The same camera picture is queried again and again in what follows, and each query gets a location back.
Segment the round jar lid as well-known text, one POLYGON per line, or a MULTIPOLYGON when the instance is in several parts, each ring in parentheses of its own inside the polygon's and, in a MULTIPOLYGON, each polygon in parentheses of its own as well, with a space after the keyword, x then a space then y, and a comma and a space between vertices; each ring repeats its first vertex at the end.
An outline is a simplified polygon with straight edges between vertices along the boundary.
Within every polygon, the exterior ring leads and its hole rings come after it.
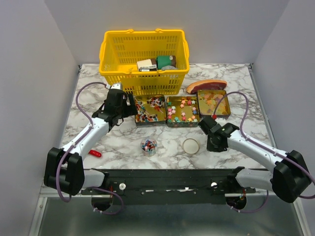
POLYGON ((182 146, 184 152, 190 155, 196 154, 199 151, 199 143, 197 142, 197 140, 192 138, 184 140, 182 146))

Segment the tin of lollipops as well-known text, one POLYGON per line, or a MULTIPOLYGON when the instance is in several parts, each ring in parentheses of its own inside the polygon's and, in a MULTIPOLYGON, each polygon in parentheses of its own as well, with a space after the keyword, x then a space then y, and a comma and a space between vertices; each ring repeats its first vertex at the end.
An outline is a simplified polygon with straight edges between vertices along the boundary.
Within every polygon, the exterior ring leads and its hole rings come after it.
POLYGON ((166 103, 164 95, 139 95, 134 97, 137 127, 166 125, 166 103))

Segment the tin of star candies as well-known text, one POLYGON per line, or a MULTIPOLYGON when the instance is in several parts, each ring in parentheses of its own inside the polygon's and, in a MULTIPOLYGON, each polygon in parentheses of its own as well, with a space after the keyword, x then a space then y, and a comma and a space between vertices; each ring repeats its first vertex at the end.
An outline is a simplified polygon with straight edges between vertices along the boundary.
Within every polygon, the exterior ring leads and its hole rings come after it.
POLYGON ((200 122, 196 96, 169 96, 166 110, 168 127, 197 127, 200 122))

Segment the clear glass jar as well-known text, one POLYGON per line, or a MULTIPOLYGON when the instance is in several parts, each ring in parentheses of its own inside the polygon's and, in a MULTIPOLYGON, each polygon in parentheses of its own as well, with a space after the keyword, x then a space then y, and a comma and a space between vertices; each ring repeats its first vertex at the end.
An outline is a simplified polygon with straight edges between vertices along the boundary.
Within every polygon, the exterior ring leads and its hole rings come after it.
POLYGON ((157 151, 157 141, 154 138, 145 138, 141 141, 140 147, 145 156, 153 156, 157 151))

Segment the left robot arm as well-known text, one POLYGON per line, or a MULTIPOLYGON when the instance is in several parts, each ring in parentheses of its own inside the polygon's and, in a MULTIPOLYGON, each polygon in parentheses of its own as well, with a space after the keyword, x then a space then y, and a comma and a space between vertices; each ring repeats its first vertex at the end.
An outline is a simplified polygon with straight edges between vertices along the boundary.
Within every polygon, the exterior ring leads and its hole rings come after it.
POLYGON ((125 118, 137 113, 131 94, 126 94, 122 84, 112 85, 103 105, 89 118, 88 125, 62 148, 49 150, 44 174, 44 184, 57 190, 65 202, 83 188, 93 188, 98 194, 109 189, 107 174, 95 169, 84 169, 83 161, 95 144, 125 118))

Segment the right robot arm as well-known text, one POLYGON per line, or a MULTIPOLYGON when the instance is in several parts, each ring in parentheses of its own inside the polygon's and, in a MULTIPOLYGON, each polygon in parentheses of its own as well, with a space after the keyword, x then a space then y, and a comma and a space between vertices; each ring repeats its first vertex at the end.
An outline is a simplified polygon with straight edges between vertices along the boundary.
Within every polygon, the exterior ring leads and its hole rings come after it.
POLYGON ((226 181, 229 191, 236 193, 247 187, 264 189, 292 203, 311 184, 311 175, 301 153, 268 146, 246 135, 238 126, 231 123, 221 126, 211 117, 205 117, 198 125, 207 135, 208 151, 233 149, 265 167, 264 171, 236 168, 226 181))

